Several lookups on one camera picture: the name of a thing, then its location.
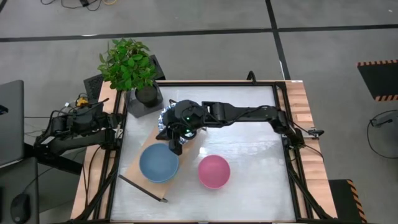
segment green leaves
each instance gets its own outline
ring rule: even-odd
[[[131,88],[132,88],[131,78],[127,79],[124,84],[125,84],[125,87],[127,90],[131,90]]]
[[[111,88],[117,90],[143,89],[153,85],[156,75],[155,65],[151,64],[149,48],[140,41],[132,39],[112,40],[107,43],[106,55],[99,55],[101,64],[98,70]]]
[[[134,67],[136,63],[135,63],[135,61],[134,61],[133,58],[130,58],[130,59],[127,61],[127,64],[128,64],[130,67]]]
[[[125,54],[127,53],[127,49],[126,49],[125,47],[118,47],[118,51],[119,51],[121,54],[123,54],[123,55],[125,55]]]
[[[102,56],[102,54],[99,54],[99,60],[101,61],[101,63],[105,63],[104,57]]]
[[[146,67],[146,66],[148,66],[149,65],[149,57],[144,57],[141,61],[140,61],[140,64],[139,64],[139,66],[141,66],[141,67]]]
[[[138,60],[141,60],[142,55],[133,55],[131,58],[132,58],[133,60],[135,60],[135,61],[138,61]]]

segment orange and black warning stripe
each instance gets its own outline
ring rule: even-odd
[[[361,221],[362,221],[362,223],[367,223],[368,221],[366,220],[365,213],[363,211],[361,202],[359,202],[358,192],[356,191],[354,182],[352,180],[347,180],[347,183],[351,186],[351,191],[353,193],[354,201],[356,203],[356,207],[358,208],[358,213],[359,213],[359,216],[361,217]]]
[[[374,62],[358,62],[357,66],[364,66],[364,65],[385,65],[389,63],[398,63],[398,60],[378,60]]]
[[[376,101],[391,101],[391,100],[398,100],[398,95],[376,96],[374,99],[375,99]]]

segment black plant pot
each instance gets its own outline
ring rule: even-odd
[[[155,107],[163,102],[159,86],[154,82],[153,86],[145,86],[141,90],[135,90],[136,98],[148,108]]]

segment blue bowl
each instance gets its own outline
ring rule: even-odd
[[[178,155],[170,151],[168,145],[161,143],[146,148],[139,158],[142,174],[153,183],[164,183],[174,177],[178,163]]]

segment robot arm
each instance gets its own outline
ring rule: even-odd
[[[207,101],[203,101],[200,106],[190,100],[180,101],[174,108],[166,111],[163,117],[166,128],[156,136],[156,139],[169,140],[170,150],[181,155],[180,137],[193,139],[197,129],[222,128],[235,122],[268,122],[276,133],[286,135],[292,147],[304,146],[301,131],[291,127],[285,111],[278,110],[274,106],[237,108],[229,103]]]
[[[113,129],[121,122],[121,115],[104,113],[104,102],[83,105],[54,118],[52,113],[47,129],[36,138],[34,149],[59,156],[67,150],[95,144],[114,147]]]

